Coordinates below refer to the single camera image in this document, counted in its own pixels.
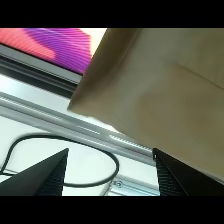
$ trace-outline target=brown cardboard box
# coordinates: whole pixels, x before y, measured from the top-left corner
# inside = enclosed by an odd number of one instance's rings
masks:
[[[108,29],[69,110],[224,179],[224,29]]]

